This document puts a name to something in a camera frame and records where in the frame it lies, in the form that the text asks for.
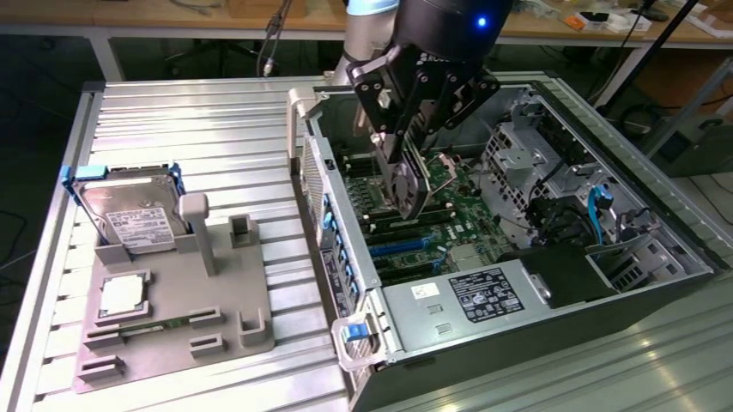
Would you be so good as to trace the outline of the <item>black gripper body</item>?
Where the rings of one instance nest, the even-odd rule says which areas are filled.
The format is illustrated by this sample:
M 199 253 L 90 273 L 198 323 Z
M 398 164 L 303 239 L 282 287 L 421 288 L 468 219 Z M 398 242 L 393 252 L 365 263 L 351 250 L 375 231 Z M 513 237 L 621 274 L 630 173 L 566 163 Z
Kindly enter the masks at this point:
M 394 76 L 452 71 L 476 77 L 512 12 L 510 1 L 402 1 L 394 22 Z

